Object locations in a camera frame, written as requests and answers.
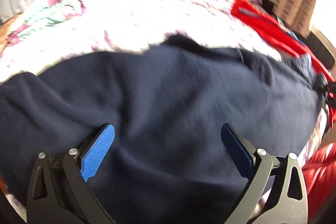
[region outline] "red garment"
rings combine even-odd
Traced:
[[[328,82],[334,81],[328,70],[323,66],[320,60],[315,57],[311,50],[285,33],[279,23],[270,15],[258,11],[246,0],[236,0],[232,7],[231,14],[251,26],[260,37],[271,46],[295,57],[299,57],[302,54],[309,54],[315,71],[323,73]],[[336,121],[336,111],[329,106],[329,113],[330,126],[332,127],[334,121]]]
[[[336,143],[316,151],[302,171],[308,195],[308,220],[311,220],[336,184]]]

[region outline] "dark navy fabric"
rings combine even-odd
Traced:
[[[111,123],[115,141],[87,183],[117,223],[221,224],[247,182],[222,125],[272,155],[299,154],[323,104],[309,67],[176,36],[142,55],[16,75],[0,86],[0,174],[25,203],[39,152],[64,153]]]

